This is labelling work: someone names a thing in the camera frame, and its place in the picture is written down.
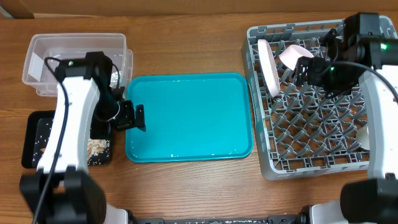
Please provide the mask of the rice and peanut scraps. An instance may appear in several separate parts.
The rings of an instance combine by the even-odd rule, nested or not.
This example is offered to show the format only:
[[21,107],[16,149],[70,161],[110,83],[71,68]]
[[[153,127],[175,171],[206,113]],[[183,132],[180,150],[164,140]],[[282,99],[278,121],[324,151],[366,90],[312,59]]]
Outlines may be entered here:
[[[51,124],[40,121],[34,139],[32,167],[37,167],[39,159],[44,154],[49,141]],[[107,139],[89,139],[87,148],[87,163],[89,166],[108,164],[111,158],[111,141]]]

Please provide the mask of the pink bowl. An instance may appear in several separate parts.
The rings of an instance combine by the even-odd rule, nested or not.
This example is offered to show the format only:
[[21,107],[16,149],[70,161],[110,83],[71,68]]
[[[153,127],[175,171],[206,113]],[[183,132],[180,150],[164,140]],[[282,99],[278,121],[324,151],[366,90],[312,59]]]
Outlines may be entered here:
[[299,45],[290,45],[279,55],[280,61],[290,70],[295,70],[296,64],[301,57],[314,58],[314,55]]

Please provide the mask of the clear plastic film scrap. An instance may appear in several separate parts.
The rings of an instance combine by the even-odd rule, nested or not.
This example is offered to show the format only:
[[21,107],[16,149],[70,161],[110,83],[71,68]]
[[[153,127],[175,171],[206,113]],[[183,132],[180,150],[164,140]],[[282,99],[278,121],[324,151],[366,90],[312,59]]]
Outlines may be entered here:
[[121,77],[118,71],[111,74],[110,87],[117,88],[120,85]]

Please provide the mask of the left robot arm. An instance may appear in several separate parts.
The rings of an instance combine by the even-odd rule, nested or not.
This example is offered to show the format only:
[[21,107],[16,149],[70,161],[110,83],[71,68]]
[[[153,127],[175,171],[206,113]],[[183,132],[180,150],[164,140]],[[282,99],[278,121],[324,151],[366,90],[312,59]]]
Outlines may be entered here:
[[88,173],[89,139],[112,130],[145,131],[143,105],[124,100],[124,88],[111,88],[116,68],[103,52],[58,61],[50,72],[57,83],[57,105],[45,151],[34,174],[24,174],[19,188],[34,214],[33,223],[136,223],[128,209],[106,201]]

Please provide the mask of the pink plate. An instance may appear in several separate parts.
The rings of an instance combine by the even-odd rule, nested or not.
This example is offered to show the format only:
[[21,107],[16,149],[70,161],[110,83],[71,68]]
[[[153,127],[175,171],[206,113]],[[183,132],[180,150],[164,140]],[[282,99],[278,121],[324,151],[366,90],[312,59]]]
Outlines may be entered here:
[[259,63],[262,74],[271,97],[275,97],[280,92],[279,76],[275,64],[271,47],[267,40],[259,39],[257,42],[259,52]]

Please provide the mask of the white paper cup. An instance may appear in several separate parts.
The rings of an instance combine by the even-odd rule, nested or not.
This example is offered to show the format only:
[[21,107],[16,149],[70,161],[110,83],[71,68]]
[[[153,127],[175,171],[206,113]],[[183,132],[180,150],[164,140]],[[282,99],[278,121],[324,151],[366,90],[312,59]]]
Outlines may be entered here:
[[363,126],[357,131],[356,141],[360,143],[361,148],[363,148],[364,150],[370,149],[368,125]]

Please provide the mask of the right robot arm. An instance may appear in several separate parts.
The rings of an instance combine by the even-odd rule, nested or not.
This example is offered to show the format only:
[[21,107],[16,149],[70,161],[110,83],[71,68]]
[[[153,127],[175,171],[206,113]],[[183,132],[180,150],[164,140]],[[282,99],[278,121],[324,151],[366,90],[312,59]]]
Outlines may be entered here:
[[359,12],[331,29],[321,44],[328,59],[300,57],[294,82],[325,91],[325,98],[359,86],[368,119],[368,179],[343,186],[337,200],[312,205],[309,223],[397,223],[397,39],[380,29],[379,14]]

